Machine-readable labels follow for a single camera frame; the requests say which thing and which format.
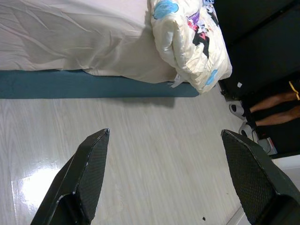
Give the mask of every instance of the black shorts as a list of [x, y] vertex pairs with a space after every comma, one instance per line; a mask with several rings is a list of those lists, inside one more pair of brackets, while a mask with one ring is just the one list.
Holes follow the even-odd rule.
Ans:
[[290, 81], [292, 90], [296, 93], [297, 99], [300, 100], [300, 79]]

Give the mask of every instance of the foot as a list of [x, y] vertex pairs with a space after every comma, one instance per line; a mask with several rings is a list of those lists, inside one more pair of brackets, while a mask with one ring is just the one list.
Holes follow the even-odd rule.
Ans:
[[230, 104], [229, 105], [229, 110], [233, 115], [239, 117], [241, 120], [244, 120], [246, 118], [245, 117], [245, 111], [244, 111], [242, 106], [239, 106], [239, 105], [236, 105], [236, 104]]

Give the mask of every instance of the black furniture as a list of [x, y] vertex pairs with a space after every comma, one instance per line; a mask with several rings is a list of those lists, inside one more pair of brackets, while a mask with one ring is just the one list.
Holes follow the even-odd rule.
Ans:
[[55, 176], [31, 225], [90, 225], [105, 171], [109, 130], [82, 142]]
[[222, 131], [230, 175], [253, 225], [299, 225], [300, 192], [250, 139]]
[[243, 100], [300, 70], [299, 0], [218, 0], [215, 8], [232, 63], [224, 94]]

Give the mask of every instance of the glossy floor tile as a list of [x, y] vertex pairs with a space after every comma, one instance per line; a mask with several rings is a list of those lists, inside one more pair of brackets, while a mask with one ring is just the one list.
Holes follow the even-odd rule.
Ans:
[[111, 136], [93, 225], [225, 225], [240, 206], [220, 133], [241, 121], [217, 88], [195, 98], [1, 99], [0, 109], [0, 224], [30, 224], [56, 172], [102, 128]]

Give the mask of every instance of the bare leg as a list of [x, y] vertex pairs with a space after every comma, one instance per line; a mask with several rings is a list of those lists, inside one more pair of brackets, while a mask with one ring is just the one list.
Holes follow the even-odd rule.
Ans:
[[289, 91], [286, 93], [277, 94], [264, 99], [250, 108], [250, 112], [254, 113], [259, 110], [272, 108], [280, 103], [297, 100], [295, 92]]
[[295, 106], [289, 111], [276, 113], [262, 120], [256, 121], [256, 125], [259, 127], [282, 124], [297, 118], [300, 118], [300, 105]]

